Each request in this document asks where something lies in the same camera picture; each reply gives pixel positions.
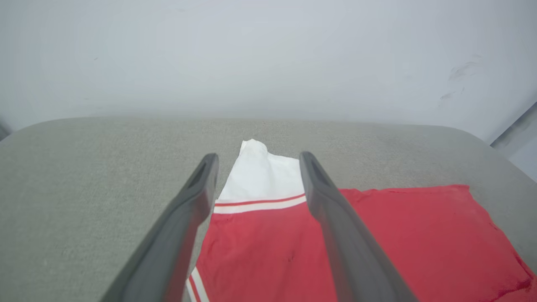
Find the white wall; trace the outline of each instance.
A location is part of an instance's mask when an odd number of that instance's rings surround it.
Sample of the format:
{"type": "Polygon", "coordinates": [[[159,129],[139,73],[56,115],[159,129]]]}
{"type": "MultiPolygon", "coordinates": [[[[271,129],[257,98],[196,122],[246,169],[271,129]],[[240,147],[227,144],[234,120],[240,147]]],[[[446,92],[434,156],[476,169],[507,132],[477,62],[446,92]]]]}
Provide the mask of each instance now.
{"type": "Polygon", "coordinates": [[[537,135],[517,150],[509,160],[537,182],[537,135]]]}
{"type": "Polygon", "coordinates": [[[0,0],[0,120],[112,114],[452,126],[537,92],[535,0],[0,0]]]}

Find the gray fabric surface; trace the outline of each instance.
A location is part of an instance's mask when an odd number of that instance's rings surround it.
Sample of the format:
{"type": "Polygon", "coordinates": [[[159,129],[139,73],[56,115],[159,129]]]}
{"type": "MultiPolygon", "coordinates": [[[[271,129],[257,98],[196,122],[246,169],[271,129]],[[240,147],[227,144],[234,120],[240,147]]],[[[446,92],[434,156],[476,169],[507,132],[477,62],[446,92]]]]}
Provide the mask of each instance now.
{"type": "MultiPolygon", "coordinates": [[[[341,188],[470,185],[537,270],[537,186],[478,138],[438,126],[81,118],[0,142],[0,301],[96,301],[209,152],[217,196],[242,140],[313,152],[341,188]]],[[[207,223],[199,229],[196,258],[207,223]]]]}

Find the striped trim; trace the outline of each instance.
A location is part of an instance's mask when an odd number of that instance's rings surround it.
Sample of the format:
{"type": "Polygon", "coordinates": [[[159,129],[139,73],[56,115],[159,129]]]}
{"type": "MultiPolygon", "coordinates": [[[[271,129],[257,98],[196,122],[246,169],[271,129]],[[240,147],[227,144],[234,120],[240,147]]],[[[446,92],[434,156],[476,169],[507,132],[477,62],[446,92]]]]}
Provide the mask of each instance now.
{"type": "Polygon", "coordinates": [[[256,200],[238,203],[215,203],[214,214],[233,214],[292,207],[306,201],[304,194],[278,200],[256,200]]]}
{"type": "Polygon", "coordinates": [[[209,297],[207,297],[207,292],[205,292],[198,268],[194,267],[190,277],[188,277],[186,289],[192,302],[209,302],[209,297]]]}

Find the white fabric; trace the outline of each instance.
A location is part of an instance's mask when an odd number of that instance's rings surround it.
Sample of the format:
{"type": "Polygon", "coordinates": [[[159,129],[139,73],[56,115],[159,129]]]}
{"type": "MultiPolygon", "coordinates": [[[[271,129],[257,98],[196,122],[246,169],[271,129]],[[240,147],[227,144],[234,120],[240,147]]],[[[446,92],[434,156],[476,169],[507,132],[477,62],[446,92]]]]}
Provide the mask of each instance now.
{"type": "Polygon", "coordinates": [[[243,141],[219,203],[281,199],[304,193],[297,159],[270,154],[260,141],[243,141]]]}

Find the mark on wall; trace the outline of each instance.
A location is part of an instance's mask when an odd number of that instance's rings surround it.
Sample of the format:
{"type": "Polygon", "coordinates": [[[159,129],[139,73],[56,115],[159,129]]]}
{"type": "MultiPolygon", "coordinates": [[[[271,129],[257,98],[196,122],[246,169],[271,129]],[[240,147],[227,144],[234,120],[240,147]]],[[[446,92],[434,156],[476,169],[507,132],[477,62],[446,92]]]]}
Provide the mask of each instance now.
{"type": "Polygon", "coordinates": [[[443,96],[440,97],[440,100],[447,100],[447,99],[450,99],[453,97],[453,95],[455,94],[455,91],[452,91],[452,92],[449,92],[443,96]]]}
{"type": "Polygon", "coordinates": [[[481,64],[481,56],[474,54],[471,57],[471,60],[464,63],[461,66],[453,67],[449,74],[450,81],[459,81],[463,80],[466,76],[473,76],[477,73],[477,69],[481,64]]]}
{"type": "Polygon", "coordinates": [[[455,99],[462,95],[468,84],[466,81],[467,77],[474,76],[478,73],[481,66],[481,58],[480,55],[473,54],[468,62],[451,69],[447,81],[450,91],[440,97],[439,107],[445,104],[446,100],[455,99]]]}

